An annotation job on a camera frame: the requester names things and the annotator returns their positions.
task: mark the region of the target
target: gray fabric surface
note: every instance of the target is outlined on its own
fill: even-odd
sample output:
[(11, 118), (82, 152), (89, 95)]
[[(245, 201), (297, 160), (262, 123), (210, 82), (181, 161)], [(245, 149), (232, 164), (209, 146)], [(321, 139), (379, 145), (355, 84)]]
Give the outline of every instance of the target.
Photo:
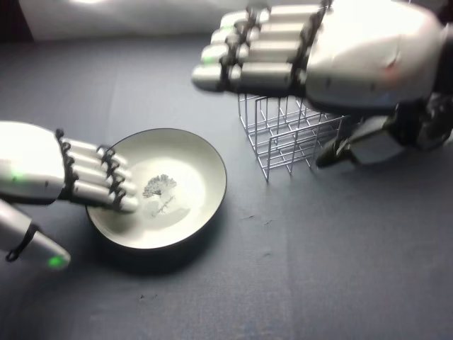
[(180, 251), (124, 254), (82, 207), (26, 208), (74, 261), (0, 262), (0, 339), (451, 339), (452, 146), (353, 174), (299, 164), (267, 185), (235, 98), (190, 83), (208, 39), (0, 46), (1, 119), (93, 143), (189, 130), (229, 176)]

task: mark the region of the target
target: wire rack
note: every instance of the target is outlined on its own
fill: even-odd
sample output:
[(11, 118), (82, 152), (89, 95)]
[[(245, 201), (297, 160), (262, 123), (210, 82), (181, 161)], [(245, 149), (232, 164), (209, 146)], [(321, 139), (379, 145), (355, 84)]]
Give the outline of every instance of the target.
[(311, 169), (323, 145), (345, 129), (344, 119), (316, 112), (300, 98), (238, 95), (239, 118), (265, 180), (270, 171), (305, 161)]

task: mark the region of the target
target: plate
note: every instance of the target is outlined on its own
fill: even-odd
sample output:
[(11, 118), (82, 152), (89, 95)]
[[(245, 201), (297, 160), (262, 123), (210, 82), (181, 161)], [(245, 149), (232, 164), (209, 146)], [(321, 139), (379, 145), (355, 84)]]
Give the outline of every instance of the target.
[(121, 214), (88, 207), (94, 226), (132, 249), (158, 249), (187, 239), (216, 213), (227, 191), (227, 170), (216, 149), (191, 132), (155, 129), (114, 145), (129, 162), (139, 208)]

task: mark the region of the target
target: white wall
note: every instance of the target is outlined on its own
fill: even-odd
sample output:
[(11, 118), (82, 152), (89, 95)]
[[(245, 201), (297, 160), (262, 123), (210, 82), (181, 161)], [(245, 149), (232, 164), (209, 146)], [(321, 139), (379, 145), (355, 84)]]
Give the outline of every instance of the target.
[[(415, 0), (436, 9), (443, 0)], [(220, 18), (249, 0), (20, 0), (36, 40), (211, 33)], [(317, 4), (274, 0), (269, 4)]]

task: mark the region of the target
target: bowl rim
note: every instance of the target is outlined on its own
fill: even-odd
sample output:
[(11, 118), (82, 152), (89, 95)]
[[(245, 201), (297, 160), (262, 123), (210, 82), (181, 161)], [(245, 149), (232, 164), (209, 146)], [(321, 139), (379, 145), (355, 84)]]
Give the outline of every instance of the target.
[(217, 154), (217, 156), (220, 158), (220, 161), (222, 162), (222, 165), (224, 167), (224, 173), (225, 173), (225, 189), (224, 189), (224, 193), (222, 195), (222, 199), (219, 201), (219, 204), (217, 205), (217, 207), (215, 208), (215, 211), (212, 213), (211, 217), (206, 221), (205, 224), (203, 224), (200, 228), (198, 228), (195, 232), (193, 232), (191, 235), (183, 238), (183, 239), (180, 239), (178, 240), (177, 242), (174, 242), (174, 243), (171, 243), (171, 244), (166, 244), (166, 245), (163, 245), (163, 246), (158, 246), (158, 247), (154, 247), (154, 248), (141, 248), (141, 247), (133, 247), (133, 246), (126, 246), (124, 244), (120, 244), (120, 243), (117, 243), (113, 240), (111, 240), (110, 238), (108, 238), (107, 236), (105, 236), (100, 230), (99, 228), (96, 226), (96, 224), (94, 223), (93, 219), (91, 218), (90, 216), (90, 212), (88, 211), (88, 208), (92, 208), (91, 206), (88, 206), (88, 205), (85, 205), (85, 211), (86, 211), (86, 215), (88, 216), (88, 219), (90, 221), (90, 224), (97, 230), (97, 232), (102, 235), (102, 237), (106, 240), (108, 240), (109, 242), (119, 246), (119, 247), (122, 247), (122, 248), (125, 248), (125, 249), (130, 249), (131, 251), (152, 251), (152, 250), (157, 250), (157, 249), (163, 249), (163, 248), (166, 248), (166, 247), (171, 247), (171, 246), (174, 246), (176, 244), (179, 244), (181, 242), (184, 242), (185, 240), (193, 237), (194, 235), (196, 235), (204, 226), (206, 226), (211, 220), (212, 218), (215, 216), (215, 214), (217, 213), (217, 211), (220, 209), (220, 206), (222, 205), (224, 199), (225, 199), (225, 195), (227, 194), (227, 188), (228, 188), (228, 173), (227, 173), (227, 166), (225, 165), (225, 162), (222, 158), (222, 156), (220, 155), (220, 153), (217, 151), (217, 149), (211, 144), (209, 143), (205, 138), (197, 135), (196, 133), (194, 132), (191, 132), (191, 131), (187, 131), (187, 130), (183, 130), (183, 129), (177, 129), (177, 128), (174, 128), (174, 127), (157, 127), (157, 128), (154, 128), (154, 129), (148, 129), (148, 130), (142, 130), (142, 131), (139, 131), (139, 132), (136, 132), (136, 133), (133, 133), (131, 135), (128, 135), (124, 138), (122, 138), (121, 140), (119, 140), (118, 142), (116, 142), (114, 145), (112, 145), (111, 147), (114, 149), (116, 145), (120, 144), (122, 141), (128, 139), (128, 138), (131, 138), (135, 135), (138, 135), (138, 134), (141, 134), (141, 133), (144, 133), (144, 132), (152, 132), (152, 131), (157, 131), (157, 130), (175, 130), (175, 131), (178, 131), (178, 132), (186, 132), (186, 133), (189, 133), (191, 135), (194, 135), (195, 137), (198, 137), (200, 138), (203, 142), (206, 142)]

